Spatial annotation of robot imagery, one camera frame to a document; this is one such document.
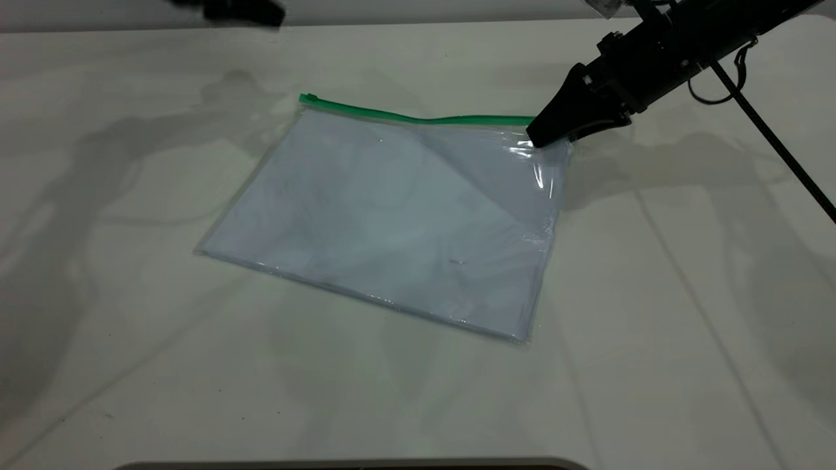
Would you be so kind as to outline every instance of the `black object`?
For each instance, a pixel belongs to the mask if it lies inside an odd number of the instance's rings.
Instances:
[[[278,28],[284,8],[271,0],[168,0],[177,7],[202,8],[203,17],[213,23],[245,23]]]
[[[748,72],[746,71],[746,54],[749,52],[749,49],[757,46],[757,38],[754,38],[749,44],[740,48],[737,51],[737,55],[734,58],[734,66],[737,67],[737,90],[743,91],[743,86],[746,85],[746,77],[748,76]],[[727,103],[734,98],[734,95],[731,93],[722,100],[706,100],[699,96],[695,91],[694,87],[691,86],[691,79],[688,79],[688,91],[691,92],[691,96],[694,97],[694,100],[699,101],[704,105],[722,105],[723,103]]]
[[[598,44],[600,57],[575,65],[528,127],[528,136],[543,147],[566,136],[580,139],[629,125],[630,115],[711,67],[711,61],[821,1],[682,0],[663,13],[657,0],[634,0],[642,24],[624,35],[608,34]]]

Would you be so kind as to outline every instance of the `white table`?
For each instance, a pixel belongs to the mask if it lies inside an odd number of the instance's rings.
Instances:
[[[530,345],[191,253],[300,92],[535,114],[635,24],[0,36],[0,469],[832,468],[836,227],[734,104],[581,141]],[[745,90],[831,197],[835,43],[783,25]]]

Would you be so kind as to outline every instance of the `black cable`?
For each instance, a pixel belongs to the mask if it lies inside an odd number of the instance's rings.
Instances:
[[[737,67],[737,89],[739,91],[743,91],[743,85],[746,84],[746,54],[747,52],[749,52],[749,49],[755,47],[756,45],[757,38],[754,38],[749,44],[740,48],[740,50],[737,51],[737,56],[735,56],[734,58],[734,64],[735,67]],[[696,92],[694,91],[694,87],[691,86],[691,79],[688,79],[688,91],[691,92],[691,96],[694,97],[694,100],[697,100],[704,105],[722,105],[723,103],[726,103],[734,99],[734,95],[732,94],[729,94],[726,98],[723,98],[722,100],[707,100],[705,98],[702,98],[701,96],[696,94]]]
[[[670,9],[677,13],[676,0],[668,0],[668,4],[670,5]],[[772,129],[769,128],[767,123],[761,118],[761,116],[755,111],[755,108],[749,103],[749,100],[743,96],[743,93],[737,88],[735,83],[732,81],[732,78],[726,73],[726,71],[717,63],[717,60],[714,56],[708,52],[705,44],[700,40],[700,38],[693,33],[686,25],[683,25],[683,28],[686,28],[686,31],[691,36],[691,39],[694,41],[696,47],[700,50],[700,54],[702,55],[703,59],[706,60],[710,65],[711,69],[714,70],[714,73],[717,75],[717,78],[726,86],[726,89],[729,90],[731,93],[731,97],[740,105],[743,112],[746,113],[746,116],[752,121],[752,123],[757,127],[761,134],[767,139],[769,144],[772,146],[773,149],[778,153],[781,157],[781,160],[784,160],[784,163],[787,164],[789,169],[793,172],[793,174],[798,178],[801,184],[804,185],[804,188],[810,193],[810,196],[818,202],[819,206],[824,210],[825,213],[828,214],[830,220],[833,223],[836,223],[836,207],[833,206],[833,203],[828,199],[827,195],[822,192],[821,188],[818,187],[813,178],[804,170],[800,163],[795,159],[793,154],[784,146],[783,142],[778,139],[777,135],[772,132]]]

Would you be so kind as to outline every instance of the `clear plastic bag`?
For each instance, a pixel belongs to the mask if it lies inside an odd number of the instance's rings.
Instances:
[[[308,108],[198,251],[525,340],[568,151]]]

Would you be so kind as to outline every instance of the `green zipper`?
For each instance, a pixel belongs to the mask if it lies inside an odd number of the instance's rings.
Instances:
[[[469,116],[448,116],[435,119],[414,118],[389,111],[370,110],[359,106],[343,105],[333,101],[321,100],[317,95],[310,93],[301,94],[299,102],[306,105],[318,106],[327,110],[339,111],[350,115],[358,115],[373,119],[397,120],[410,124],[458,124],[458,125],[529,125],[534,120],[531,116],[491,116],[491,115],[469,115]]]

